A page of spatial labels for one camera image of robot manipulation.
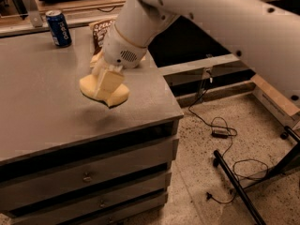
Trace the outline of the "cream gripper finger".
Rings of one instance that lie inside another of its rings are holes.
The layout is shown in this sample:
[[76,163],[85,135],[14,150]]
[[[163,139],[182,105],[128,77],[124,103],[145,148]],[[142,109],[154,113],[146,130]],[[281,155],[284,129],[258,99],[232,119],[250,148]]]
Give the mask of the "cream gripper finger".
[[124,75],[121,72],[107,67],[101,67],[99,69],[99,74],[97,75],[97,86],[94,98],[98,100],[108,99],[120,86],[123,80]]
[[90,67],[92,69],[92,74],[97,76],[103,68],[108,66],[107,62],[104,59],[103,51],[100,51],[98,54],[92,57],[90,62]]

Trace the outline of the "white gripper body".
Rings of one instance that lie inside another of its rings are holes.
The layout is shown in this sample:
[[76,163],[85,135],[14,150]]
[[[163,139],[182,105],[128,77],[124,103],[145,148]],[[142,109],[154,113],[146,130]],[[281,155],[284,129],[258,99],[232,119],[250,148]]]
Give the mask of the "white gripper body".
[[145,56],[147,48],[126,41],[117,31],[115,24],[112,24],[104,37],[102,51],[108,64],[135,68]]

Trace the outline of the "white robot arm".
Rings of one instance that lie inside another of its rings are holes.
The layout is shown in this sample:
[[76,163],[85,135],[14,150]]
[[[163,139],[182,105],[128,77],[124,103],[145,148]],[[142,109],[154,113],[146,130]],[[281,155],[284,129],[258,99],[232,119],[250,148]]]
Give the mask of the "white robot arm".
[[127,0],[104,39],[100,64],[136,67],[151,40],[179,16],[299,103],[300,17],[258,0]]

